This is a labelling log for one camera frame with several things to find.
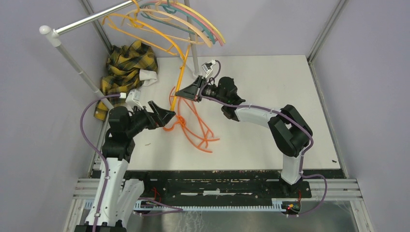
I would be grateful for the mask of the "orange plastic hanger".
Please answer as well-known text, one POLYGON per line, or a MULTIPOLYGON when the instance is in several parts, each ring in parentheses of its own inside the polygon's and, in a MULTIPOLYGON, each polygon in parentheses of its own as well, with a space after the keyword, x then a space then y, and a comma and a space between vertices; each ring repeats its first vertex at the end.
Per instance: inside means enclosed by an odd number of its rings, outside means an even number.
POLYGON ((213 151, 209 148, 210 143, 220 139, 215 136, 212 129, 200 117, 196 102, 182 97, 175 97, 175 89, 173 87, 169 93, 169 104, 173 105, 173 100, 176 100, 174 105, 175 120, 169 127, 165 127, 163 130, 171 132, 176 128, 180 128, 185 138, 193 147, 205 153, 212 153, 213 151))

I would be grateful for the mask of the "amber plastic hanger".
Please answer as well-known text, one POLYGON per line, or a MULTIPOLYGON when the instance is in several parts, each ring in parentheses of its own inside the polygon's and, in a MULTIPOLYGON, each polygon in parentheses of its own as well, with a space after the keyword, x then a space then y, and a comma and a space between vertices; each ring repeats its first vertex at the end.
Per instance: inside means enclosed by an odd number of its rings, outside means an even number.
POLYGON ((127 14, 119 14, 116 13, 116 11, 114 11, 113 13, 109 13, 107 16, 104 16, 102 19, 102 25, 107 25, 108 27, 110 27, 111 29, 114 29, 118 32, 121 32, 123 34, 126 34, 128 36, 131 36, 137 40, 140 40, 141 42, 152 46, 154 48, 157 48, 169 55, 172 56, 178 56, 180 57, 182 60, 186 60, 187 55, 185 55, 182 51, 182 49, 174 42, 174 40, 172 40, 168 35, 164 34, 163 32, 159 31, 158 29, 154 28, 153 26, 141 21, 138 19, 138 14, 141 10, 139 3, 137 0, 132 0, 133 5, 135 5, 135 9, 133 9, 130 13, 127 14), (111 17, 119 17, 122 19, 121 21, 121 25, 117 26, 115 24, 115 22, 112 20, 111 17), (141 37, 138 37, 135 34, 131 34, 130 32, 127 32, 123 29, 121 29, 120 27, 124 24, 124 22, 128 20, 129 21, 129 27, 135 28, 135 29, 140 29, 140 30, 144 30, 144 31, 148 31, 151 32, 155 35, 159 35, 160 37, 162 37, 163 39, 165 39, 167 42, 170 43, 170 46, 168 48, 164 48, 161 47, 153 42, 150 42, 146 39, 143 39, 141 37))
POLYGON ((176 103, 177 103, 176 92, 180 89, 180 86, 181 86, 181 83, 182 83, 182 80, 183 80, 183 75, 184 75, 188 55, 190 53, 190 48, 191 48, 191 45, 189 44, 187 46, 187 50, 186 50, 185 55, 181 58, 182 59, 182 64, 180 66, 180 73, 179 73, 179 76, 178 76, 177 84, 175 86, 174 96, 173 96, 173 99, 172 99, 172 102, 171 102, 171 107, 170 107, 171 111, 174 111, 175 107, 176 107, 176 103))

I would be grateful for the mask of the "yellow plastic hanger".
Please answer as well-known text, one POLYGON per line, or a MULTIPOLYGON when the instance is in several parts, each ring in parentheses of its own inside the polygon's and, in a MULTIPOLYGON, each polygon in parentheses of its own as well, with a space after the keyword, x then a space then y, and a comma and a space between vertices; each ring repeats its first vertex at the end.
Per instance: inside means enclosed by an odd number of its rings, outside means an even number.
POLYGON ((155 6, 161 7, 170 15, 184 15, 186 21, 197 27, 212 44, 219 44, 220 46, 226 44, 223 34, 216 25, 199 10, 195 10, 189 0, 159 0, 155 3, 155 6))

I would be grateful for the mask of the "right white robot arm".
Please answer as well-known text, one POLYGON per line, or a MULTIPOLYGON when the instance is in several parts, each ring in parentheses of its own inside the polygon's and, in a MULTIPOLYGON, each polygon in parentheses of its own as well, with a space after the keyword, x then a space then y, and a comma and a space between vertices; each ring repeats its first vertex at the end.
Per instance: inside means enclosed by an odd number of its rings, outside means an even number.
POLYGON ((313 132, 309 125, 290 104, 274 110, 246 103, 239 97, 233 78, 222 77, 217 84, 212 81, 213 78, 198 76, 175 95, 195 102, 202 99, 215 101, 222 105, 226 118, 270 129, 277 148, 283 154, 279 191, 285 197, 292 197, 298 192, 298 182, 302 179, 302 156, 313 145, 313 132))

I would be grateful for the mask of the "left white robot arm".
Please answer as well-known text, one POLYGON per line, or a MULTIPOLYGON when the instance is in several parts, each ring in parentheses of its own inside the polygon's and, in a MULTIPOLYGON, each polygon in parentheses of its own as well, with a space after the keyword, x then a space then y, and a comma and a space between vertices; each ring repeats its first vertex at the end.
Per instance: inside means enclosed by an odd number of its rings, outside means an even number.
POLYGON ((85 223, 77 225, 76 232, 125 232, 138 198, 151 193, 152 184, 144 178, 123 180, 135 147, 134 137, 145 129, 166 126, 176 114, 153 101, 148 105, 150 112, 136 106, 131 112, 125 106, 109 111, 110 127, 99 151, 102 169, 96 196, 85 223))

